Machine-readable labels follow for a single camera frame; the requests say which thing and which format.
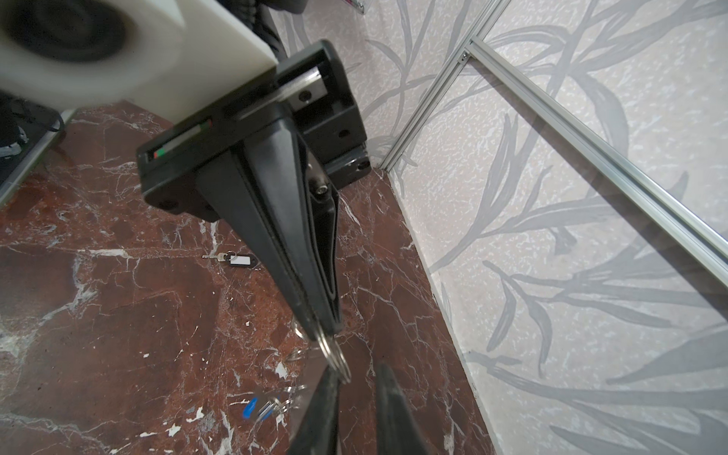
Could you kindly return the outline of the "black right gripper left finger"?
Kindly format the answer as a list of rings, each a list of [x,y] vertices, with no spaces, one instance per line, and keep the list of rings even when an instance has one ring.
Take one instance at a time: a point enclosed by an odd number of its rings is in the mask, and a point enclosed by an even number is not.
[[[327,364],[307,366],[293,394],[287,454],[340,453],[339,375]]]

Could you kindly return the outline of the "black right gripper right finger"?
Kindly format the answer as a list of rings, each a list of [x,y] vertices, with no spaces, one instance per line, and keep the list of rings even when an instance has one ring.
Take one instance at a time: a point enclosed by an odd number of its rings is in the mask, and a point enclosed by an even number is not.
[[[385,363],[377,365],[377,453],[385,455],[430,454],[423,434],[408,406],[405,394]]]

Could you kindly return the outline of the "silver key blue tag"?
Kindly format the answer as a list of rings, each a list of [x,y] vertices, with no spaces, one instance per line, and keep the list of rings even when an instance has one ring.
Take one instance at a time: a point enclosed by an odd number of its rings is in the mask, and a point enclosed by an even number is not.
[[[253,396],[248,403],[246,403],[242,417],[246,420],[259,424],[276,413],[279,410],[280,405],[281,402],[277,397],[256,395]]]

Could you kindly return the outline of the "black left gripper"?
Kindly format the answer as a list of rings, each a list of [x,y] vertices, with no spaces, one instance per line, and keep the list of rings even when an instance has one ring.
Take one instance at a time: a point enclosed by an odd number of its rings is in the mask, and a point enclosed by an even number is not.
[[[367,140],[339,53],[320,40],[138,147],[140,191],[159,210],[225,220],[318,340],[341,328],[336,189],[371,172]]]

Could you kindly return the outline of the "steel perforated key holder plate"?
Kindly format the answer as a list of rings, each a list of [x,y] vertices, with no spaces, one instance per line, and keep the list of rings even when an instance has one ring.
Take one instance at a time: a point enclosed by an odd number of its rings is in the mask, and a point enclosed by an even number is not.
[[[307,341],[285,364],[301,363],[298,379],[276,389],[257,386],[231,407],[241,415],[250,436],[267,423],[288,424],[289,454],[341,454],[339,398],[351,372],[335,337]]]

